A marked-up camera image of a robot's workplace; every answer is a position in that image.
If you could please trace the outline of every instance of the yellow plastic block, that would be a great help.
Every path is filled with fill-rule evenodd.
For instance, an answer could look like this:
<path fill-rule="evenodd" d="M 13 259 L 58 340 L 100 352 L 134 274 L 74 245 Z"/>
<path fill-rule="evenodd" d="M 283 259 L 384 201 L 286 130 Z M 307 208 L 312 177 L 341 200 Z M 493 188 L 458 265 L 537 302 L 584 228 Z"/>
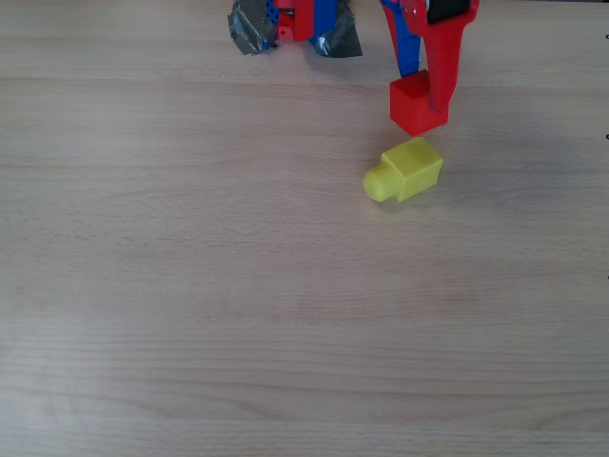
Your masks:
<path fill-rule="evenodd" d="M 443 160 L 424 138 L 413 138 L 384 152 L 381 164 L 365 174 L 363 188 L 377 202 L 403 202 L 438 183 Z"/>

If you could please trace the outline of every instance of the red plastic part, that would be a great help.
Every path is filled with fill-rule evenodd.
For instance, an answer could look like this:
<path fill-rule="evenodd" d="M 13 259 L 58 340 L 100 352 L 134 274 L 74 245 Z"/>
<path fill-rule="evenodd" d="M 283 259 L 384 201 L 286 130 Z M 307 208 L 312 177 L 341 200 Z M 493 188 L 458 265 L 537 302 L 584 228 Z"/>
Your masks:
<path fill-rule="evenodd" d="M 476 19 L 479 5 L 480 0 L 470 0 L 470 8 L 465 13 L 428 24 L 425 0 L 402 0 L 408 29 L 425 43 L 430 99 L 433 109 L 437 111 L 448 109 L 459 79 L 463 30 Z"/>
<path fill-rule="evenodd" d="M 427 70 L 391 83 L 389 106 L 391 119 L 410 136 L 418 136 L 448 122 L 448 108 L 431 109 Z"/>
<path fill-rule="evenodd" d="M 398 31 L 396 29 L 396 19 L 393 11 L 388 7 L 383 7 L 384 15 L 387 16 L 387 24 L 389 25 L 389 32 L 391 33 L 391 41 L 393 42 L 393 49 L 396 52 L 396 58 L 400 60 L 400 49 L 398 48 Z"/>
<path fill-rule="evenodd" d="M 280 41 L 306 41 L 313 38 L 315 25 L 314 0 L 275 0 L 279 9 L 294 9 L 293 14 L 281 12 L 277 25 Z"/>

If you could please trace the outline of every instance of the wooden table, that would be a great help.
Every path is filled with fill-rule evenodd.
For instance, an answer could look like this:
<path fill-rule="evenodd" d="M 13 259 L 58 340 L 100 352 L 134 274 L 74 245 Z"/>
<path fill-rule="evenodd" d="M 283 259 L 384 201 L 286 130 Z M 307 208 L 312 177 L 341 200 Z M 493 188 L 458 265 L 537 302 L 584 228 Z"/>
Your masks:
<path fill-rule="evenodd" d="M 488 1 L 440 184 L 365 56 L 229 0 L 0 3 L 0 455 L 609 453 L 609 7 Z"/>

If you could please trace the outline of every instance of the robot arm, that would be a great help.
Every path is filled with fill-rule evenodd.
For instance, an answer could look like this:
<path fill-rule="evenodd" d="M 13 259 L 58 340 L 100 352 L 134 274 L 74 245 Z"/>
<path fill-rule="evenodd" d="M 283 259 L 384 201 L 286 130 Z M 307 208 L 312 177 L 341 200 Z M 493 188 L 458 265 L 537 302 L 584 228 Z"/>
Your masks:
<path fill-rule="evenodd" d="M 444 124 L 459 78 L 465 26 L 480 0 L 381 0 L 403 79 L 391 85 L 391 117 L 411 135 Z M 428 71 L 419 69 L 423 39 Z"/>

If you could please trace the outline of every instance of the red block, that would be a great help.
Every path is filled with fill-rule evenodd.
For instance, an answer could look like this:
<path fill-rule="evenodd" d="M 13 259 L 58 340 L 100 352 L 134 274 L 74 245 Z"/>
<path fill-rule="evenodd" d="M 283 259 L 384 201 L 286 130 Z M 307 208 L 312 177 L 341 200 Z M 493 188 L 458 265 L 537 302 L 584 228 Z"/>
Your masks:
<path fill-rule="evenodd" d="M 429 72 L 410 74 L 391 83 L 389 106 L 391 119 L 410 136 L 443 126 L 448 122 L 448 108 L 431 108 Z"/>

